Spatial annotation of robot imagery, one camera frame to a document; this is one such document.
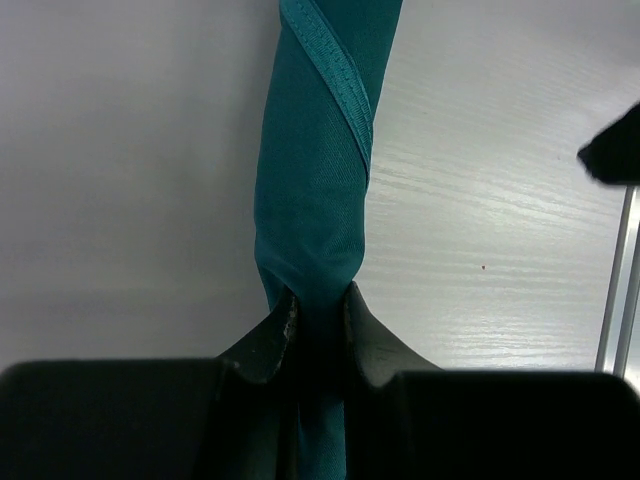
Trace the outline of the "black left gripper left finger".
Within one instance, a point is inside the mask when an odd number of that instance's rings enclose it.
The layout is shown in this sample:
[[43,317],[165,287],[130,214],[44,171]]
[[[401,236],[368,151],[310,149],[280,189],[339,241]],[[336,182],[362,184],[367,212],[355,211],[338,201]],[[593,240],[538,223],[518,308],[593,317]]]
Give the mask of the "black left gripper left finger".
[[5,479],[294,479],[298,302],[215,358],[62,360],[1,375]]

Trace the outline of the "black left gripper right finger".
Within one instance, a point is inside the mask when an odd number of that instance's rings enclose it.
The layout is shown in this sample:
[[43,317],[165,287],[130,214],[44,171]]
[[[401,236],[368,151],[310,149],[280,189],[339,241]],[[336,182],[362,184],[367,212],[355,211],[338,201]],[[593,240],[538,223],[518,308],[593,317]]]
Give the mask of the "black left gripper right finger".
[[639,398],[603,373],[443,370],[344,299],[351,479],[635,479]]

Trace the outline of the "teal satin napkin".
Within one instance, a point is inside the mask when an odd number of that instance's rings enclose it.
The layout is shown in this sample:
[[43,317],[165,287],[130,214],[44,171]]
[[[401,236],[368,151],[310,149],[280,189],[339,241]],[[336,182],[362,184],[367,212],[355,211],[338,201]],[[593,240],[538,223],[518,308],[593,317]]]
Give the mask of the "teal satin napkin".
[[270,304],[298,299],[298,467],[346,475],[341,308],[365,253],[373,122],[397,1],[283,1],[254,195]]

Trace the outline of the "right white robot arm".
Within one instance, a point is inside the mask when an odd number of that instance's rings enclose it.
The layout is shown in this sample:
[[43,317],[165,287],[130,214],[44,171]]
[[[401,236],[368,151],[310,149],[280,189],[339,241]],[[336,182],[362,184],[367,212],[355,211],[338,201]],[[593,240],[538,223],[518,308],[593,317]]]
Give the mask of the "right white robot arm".
[[640,105],[601,130],[583,145],[577,158],[597,181],[610,186],[637,187],[640,182]]

